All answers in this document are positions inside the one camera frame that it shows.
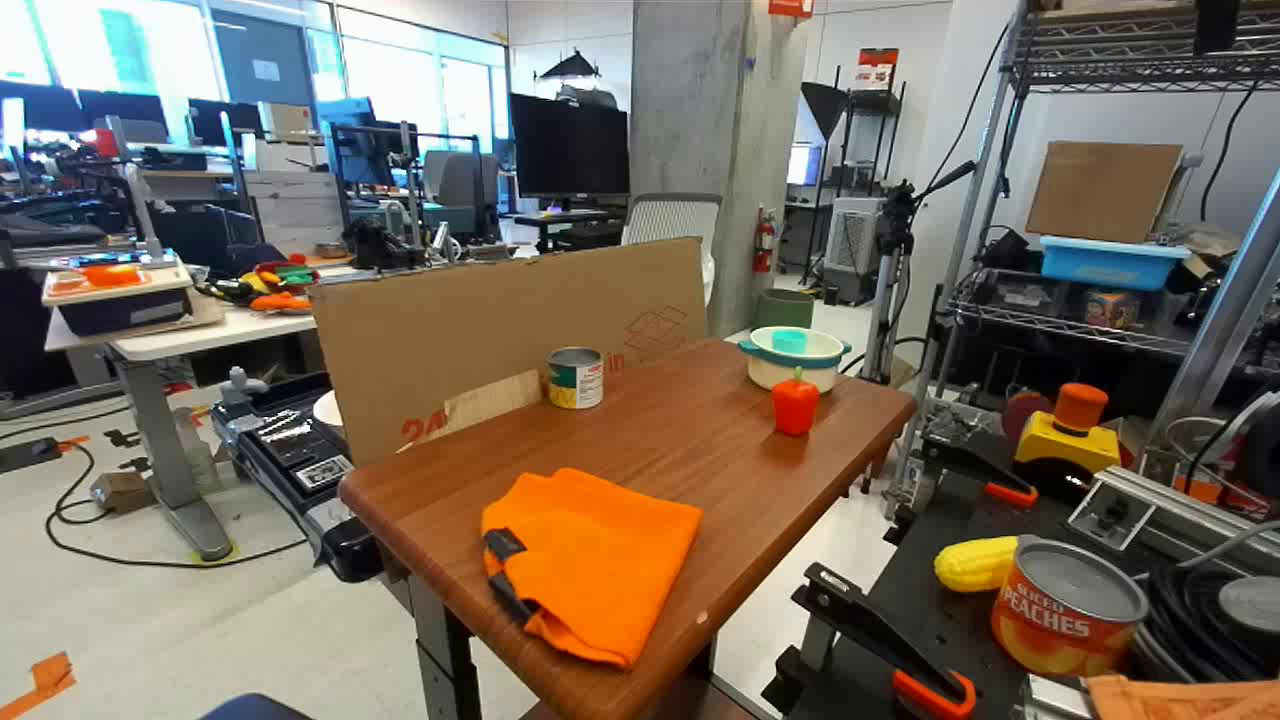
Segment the teal cup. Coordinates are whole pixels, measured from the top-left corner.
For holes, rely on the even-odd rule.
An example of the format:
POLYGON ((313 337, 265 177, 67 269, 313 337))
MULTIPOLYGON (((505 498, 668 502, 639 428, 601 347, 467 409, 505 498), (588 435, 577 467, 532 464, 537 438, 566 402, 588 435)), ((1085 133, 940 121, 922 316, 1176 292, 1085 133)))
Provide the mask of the teal cup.
POLYGON ((784 357, 832 357, 843 347, 838 339, 808 326, 760 326, 752 333, 752 345, 784 357))

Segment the white pot with teal rim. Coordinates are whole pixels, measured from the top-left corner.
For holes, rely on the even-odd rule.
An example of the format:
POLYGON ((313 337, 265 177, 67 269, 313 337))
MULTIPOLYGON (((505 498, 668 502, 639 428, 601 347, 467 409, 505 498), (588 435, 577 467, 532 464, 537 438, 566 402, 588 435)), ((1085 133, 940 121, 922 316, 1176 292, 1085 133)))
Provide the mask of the white pot with teal rim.
POLYGON ((838 377, 838 358, 847 357, 847 345, 832 333, 818 333, 818 337, 832 337, 838 339, 843 347, 832 350, 832 357, 784 357, 784 350, 766 350, 766 347, 757 347, 752 345, 752 333, 738 339, 738 350, 744 350, 744 372, 752 383, 760 389, 774 389, 784 380, 808 380, 816 383, 818 392, 826 392, 838 377))

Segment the white yellow tin can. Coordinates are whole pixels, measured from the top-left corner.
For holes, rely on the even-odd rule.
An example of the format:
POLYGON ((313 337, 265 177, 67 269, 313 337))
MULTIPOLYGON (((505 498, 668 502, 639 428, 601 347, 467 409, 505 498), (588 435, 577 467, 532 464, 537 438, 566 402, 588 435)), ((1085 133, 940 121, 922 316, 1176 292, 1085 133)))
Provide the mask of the white yellow tin can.
POLYGON ((555 347, 548 357, 548 398, 555 409, 596 409, 603 398, 603 357, 596 347, 555 347))

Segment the orange toy pepper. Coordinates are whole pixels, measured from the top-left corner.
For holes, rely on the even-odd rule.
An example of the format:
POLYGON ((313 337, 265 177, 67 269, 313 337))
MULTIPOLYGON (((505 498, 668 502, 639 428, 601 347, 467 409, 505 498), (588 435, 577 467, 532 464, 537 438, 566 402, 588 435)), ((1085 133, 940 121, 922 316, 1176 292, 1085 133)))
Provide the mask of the orange toy pepper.
POLYGON ((808 435, 816 425, 818 389, 808 380, 784 380, 770 389, 770 425, 784 435, 808 435))

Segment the red fire extinguisher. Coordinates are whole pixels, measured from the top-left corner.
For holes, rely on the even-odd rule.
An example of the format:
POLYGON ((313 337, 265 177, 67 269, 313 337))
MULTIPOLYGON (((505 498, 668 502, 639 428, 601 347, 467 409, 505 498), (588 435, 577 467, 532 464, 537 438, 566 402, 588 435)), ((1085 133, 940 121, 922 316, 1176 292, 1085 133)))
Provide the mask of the red fire extinguisher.
POLYGON ((752 224, 752 273, 766 275, 774 255, 774 215, 766 207, 757 207, 752 224))

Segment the wooden table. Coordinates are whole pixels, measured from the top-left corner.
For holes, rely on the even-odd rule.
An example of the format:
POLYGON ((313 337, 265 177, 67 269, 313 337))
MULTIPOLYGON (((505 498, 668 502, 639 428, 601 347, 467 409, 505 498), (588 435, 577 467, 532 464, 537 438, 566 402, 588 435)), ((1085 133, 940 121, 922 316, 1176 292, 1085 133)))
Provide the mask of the wooden table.
POLYGON ((609 372, 592 410, 520 409, 372 464, 343 498, 406 571, 429 720, 480 720, 476 649, 523 680, 555 720, 689 714, 706 696, 710 640, 856 476, 883 461, 917 402, 843 380, 808 435, 770 428, 744 358, 698 339, 609 372), (523 472, 588 467, 702 511, 690 554, 634 668, 592 668, 523 637, 480 566, 480 507, 523 472))

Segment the orange folded cloth bag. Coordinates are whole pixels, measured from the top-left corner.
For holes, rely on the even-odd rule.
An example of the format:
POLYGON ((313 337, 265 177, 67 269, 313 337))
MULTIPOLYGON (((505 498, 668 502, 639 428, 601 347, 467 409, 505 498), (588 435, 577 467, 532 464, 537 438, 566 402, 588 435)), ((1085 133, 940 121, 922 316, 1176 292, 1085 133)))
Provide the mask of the orange folded cloth bag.
POLYGON ((520 472, 480 511, 487 590, 548 649, 632 668, 696 542, 702 511, 583 467, 520 472))

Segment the black monitor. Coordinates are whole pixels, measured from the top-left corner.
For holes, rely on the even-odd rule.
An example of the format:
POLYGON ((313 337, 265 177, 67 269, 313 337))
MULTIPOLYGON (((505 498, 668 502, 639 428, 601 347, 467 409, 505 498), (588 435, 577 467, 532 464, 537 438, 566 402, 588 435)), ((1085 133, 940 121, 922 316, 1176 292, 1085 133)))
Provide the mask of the black monitor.
POLYGON ((629 192, 629 115, 621 109, 512 96, 509 111, 523 197, 629 192))

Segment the brown cardboard sheet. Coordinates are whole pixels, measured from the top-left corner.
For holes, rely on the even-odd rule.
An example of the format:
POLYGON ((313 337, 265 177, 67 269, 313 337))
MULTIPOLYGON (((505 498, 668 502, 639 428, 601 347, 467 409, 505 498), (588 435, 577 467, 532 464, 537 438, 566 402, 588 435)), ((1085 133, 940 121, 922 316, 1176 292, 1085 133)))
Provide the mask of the brown cardboard sheet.
POLYGON ((555 347, 646 358, 706 333, 696 239, 340 281, 313 316, 356 464, 440 435, 446 398, 555 347))

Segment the black orange clamp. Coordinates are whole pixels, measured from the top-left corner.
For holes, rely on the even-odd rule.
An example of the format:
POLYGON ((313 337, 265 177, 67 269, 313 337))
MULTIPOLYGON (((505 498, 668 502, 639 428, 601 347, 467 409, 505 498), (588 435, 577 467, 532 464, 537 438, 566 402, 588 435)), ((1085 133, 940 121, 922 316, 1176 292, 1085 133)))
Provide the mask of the black orange clamp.
POLYGON ((973 720, 981 688, 953 668, 929 661, 906 637, 899 637, 872 605, 866 590, 826 562, 808 562, 791 598, 808 611, 800 640, 800 668, 818 671, 838 640, 859 642, 892 668, 892 696, 922 712, 929 720, 973 720))

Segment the black power unit box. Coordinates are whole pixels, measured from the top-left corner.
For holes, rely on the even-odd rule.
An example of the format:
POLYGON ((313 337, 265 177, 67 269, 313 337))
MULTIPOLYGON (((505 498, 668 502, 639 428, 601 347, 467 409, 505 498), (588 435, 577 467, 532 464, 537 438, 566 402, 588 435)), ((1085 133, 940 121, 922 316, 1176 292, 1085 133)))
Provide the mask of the black power unit box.
POLYGON ((233 366, 220 380, 212 428, 242 478, 260 482, 302 532, 314 561, 343 584, 382 571, 380 542, 340 498, 350 472, 343 435, 314 415, 326 377, 256 380, 233 366))

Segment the yellow toy corn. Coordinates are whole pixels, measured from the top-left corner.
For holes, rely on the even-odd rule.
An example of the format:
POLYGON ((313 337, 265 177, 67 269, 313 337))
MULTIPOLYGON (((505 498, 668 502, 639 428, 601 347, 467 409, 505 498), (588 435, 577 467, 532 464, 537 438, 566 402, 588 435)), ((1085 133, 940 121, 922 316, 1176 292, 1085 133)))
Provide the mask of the yellow toy corn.
POLYGON ((946 590, 995 590, 1016 562, 1016 537, 974 537, 943 542, 931 561, 946 590))

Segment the yellow orange emergency button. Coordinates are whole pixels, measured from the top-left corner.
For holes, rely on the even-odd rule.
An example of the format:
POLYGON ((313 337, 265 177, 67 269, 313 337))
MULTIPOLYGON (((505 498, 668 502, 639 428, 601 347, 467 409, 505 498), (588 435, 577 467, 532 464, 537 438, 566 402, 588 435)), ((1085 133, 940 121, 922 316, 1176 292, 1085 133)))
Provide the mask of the yellow orange emergency button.
POLYGON ((1064 461, 1085 472, 1105 472, 1123 461, 1119 430, 1105 428, 1101 415, 1109 392, 1094 383, 1064 383, 1049 409, 1037 409, 1016 438, 1013 461, 1064 461))

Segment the blue plastic bin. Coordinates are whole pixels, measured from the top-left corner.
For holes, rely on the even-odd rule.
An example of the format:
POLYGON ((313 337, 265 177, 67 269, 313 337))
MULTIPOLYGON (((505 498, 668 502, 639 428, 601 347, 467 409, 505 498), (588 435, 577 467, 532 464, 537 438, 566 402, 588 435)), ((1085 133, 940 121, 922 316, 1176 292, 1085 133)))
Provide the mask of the blue plastic bin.
POLYGON ((1039 273, 1049 281, 1123 289, 1123 292, 1159 292, 1170 269, 1184 260, 1184 247, 1159 243, 1114 243, 1114 239, 1039 239, 1039 273))

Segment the cardboard panel on shelf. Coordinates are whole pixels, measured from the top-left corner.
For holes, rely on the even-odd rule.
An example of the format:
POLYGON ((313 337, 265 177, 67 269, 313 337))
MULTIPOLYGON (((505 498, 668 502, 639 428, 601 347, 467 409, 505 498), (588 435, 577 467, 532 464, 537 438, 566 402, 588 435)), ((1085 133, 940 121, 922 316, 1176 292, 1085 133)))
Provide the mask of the cardboard panel on shelf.
POLYGON ((1149 239, 1176 170, 1176 145, 1052 141, 1029 227, 1037 237, 1149 239))

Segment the orange peaches can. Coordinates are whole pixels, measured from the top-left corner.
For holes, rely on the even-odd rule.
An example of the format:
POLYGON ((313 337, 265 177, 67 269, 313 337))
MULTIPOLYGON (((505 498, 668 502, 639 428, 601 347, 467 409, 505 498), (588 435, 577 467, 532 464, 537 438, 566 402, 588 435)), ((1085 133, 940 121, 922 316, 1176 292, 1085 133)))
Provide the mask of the orange peaches can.
POLYGON ((991 637, 1029 671, 1105 676, 1129 661, 1145 614, 1145 586, 1112 561, 1069 541, 1019 537, 991 598, 991 637))

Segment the grey box with orange item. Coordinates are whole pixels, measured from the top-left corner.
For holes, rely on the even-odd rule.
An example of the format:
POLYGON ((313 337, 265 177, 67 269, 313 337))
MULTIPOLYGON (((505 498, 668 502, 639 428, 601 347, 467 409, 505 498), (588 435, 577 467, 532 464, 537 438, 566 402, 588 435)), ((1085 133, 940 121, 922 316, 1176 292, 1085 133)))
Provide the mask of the grey box with orange item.
POLYGON ((183 265, 87 265, 44 275, 44 304, 75 337, 106 337, 173 322, 190 313, 190 275, 183 265))

